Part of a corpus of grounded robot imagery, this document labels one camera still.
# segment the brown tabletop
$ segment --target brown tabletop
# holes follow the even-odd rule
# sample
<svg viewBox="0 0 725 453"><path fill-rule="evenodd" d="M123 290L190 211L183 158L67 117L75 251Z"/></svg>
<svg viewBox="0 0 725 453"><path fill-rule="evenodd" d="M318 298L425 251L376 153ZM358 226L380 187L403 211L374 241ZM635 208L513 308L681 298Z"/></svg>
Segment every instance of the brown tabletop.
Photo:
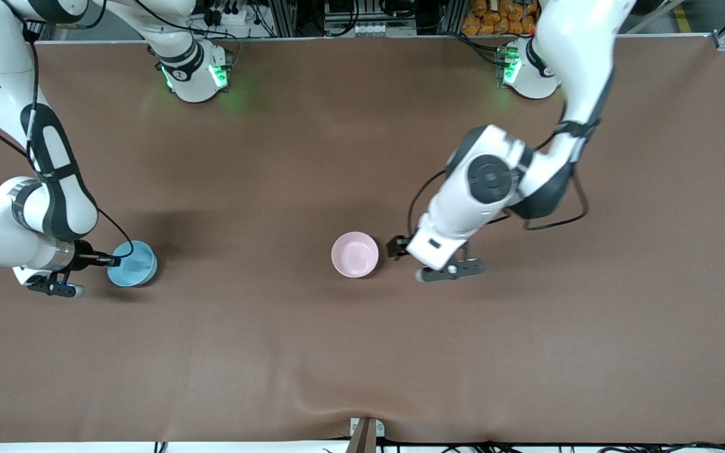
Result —
<svg viewBox="0 0 725 453"><path fill-rule="evenodd" d="M725 442L725 52L624 38L578 223L481 230L486 275L417 261L338 275L349 230L405 232L464 133L535 144L522 99L451 40L250 43L187 105L143 45L40 46L41 83L100 207L161 267L48 298L0 269L0 441L279 440L382 419L391 439ZM0 143L0 183L29 174ZM578 211L570 193L554 215ZM89 239L122 241L101 220Z"/></svg>

